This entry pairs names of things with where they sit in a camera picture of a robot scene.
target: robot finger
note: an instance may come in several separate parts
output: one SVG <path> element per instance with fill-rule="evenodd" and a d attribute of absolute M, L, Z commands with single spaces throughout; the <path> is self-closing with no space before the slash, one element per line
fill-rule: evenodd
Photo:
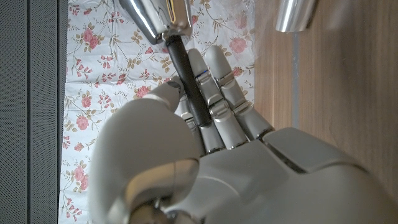
<path fill-rule="evenodd" d="M 248 139 L 242 127 L 229 108 L 227 101 L 220 93 L 199 51 L 197 49 L 189 50 L 188 57 L 202 97 L 206 101 L 214 125 L 226 148 L 233 149 L 246 143 Z M 210 137 L 210 135 L 203 135 L 204 141 L 206 141 L 206 138 Z"/>
<path fill-rule="evenodd" d="M 175 81 L 177 83 L 178 80 L 179 77 L 175 77 L 172 79 L 172 81 Z M 210 125 L 205 127 L 197 126 L 197 124 L 193 120 L 193 116 L 190 111 L 188 97 L 184 92 L 180 99 L 180 103 L 178 104 L 178 108 L 175 111 L 175 114 L 180 116 L 187 123 L 193 134 L 193 137 L 195 138 L 196 145 L 198 150 L 200 151 L 201 156 L 205 156 L 212 152 L 224 149 L 224 143 L 221 140 L 221 137 L 218 134 L 214 123 L 211 123 Z"/>
<path fill-rule="evenodd" d="M 182 95 L 183 85 L 181 82 L 167 82 L 150 91 L 144 98 L 150 98 L 163 103 L 171 112 L 177 109 L 179 99 Z"/>
<path fill-rule="evenodd" d="M 218 46 L 211 46 L 205 58 L 218 88 L 249 140 L 259 139 L 273 131 L 274 128 L 245 99 L 223 51 Z"/>

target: gray fabric panel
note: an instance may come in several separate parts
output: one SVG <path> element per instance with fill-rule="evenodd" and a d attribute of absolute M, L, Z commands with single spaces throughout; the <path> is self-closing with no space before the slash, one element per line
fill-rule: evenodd
<path fill-rule="evenodd" d="M 30 1 L 30 222 L 57 222 L 57 1 Z"/>
<path fill-rule="evenodd" d="M 0 223 L 26 223 L 26 2 L 0 1 L 0 15 Z"/>
<path fill-rule="evenodd" d="M 67 35 L 68 35 L 68 1 L 58 3 L 58 187 L 62 155 L 62 131 L 63 131 L 63 100 L 65 98 L 65 80 L 67 69 Z"/>

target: robotic hand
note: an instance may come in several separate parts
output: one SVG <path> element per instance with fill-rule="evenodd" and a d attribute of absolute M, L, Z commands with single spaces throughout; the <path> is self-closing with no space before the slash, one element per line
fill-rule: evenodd
<path fill-rule="evenodd" d="M 218 47 L 185 51 L 184 0 L 114 0 L 180 77 L 107 120 L 90 167 L 95 223 L 398 223 L 378 182 L 335 147 L 273 127 Z"/>

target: leaf pattern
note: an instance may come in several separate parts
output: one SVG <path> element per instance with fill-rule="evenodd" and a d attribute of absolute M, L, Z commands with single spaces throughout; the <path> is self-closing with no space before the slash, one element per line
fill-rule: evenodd
<path fill-rule="evenodd" d="M 189 0 L 192 39 L 202 55 L 218 45 L 245 97 L 254 102 L 254 3 L 225 11 L 227 0 Z M 123 104 L 177 75 L 167 49 L 151 45 L 112 0 L 69 0 L 59 223 L 92 223 L 89 170 L 98 133 Z"/>

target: metal cylinder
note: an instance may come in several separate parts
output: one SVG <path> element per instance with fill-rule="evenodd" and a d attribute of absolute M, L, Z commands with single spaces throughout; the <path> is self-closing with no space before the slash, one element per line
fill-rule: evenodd
<path fill-rule="evenodd" d="M 303 31 L 308 26 L 316 0 L 281 0 L 276 30 Z"/>

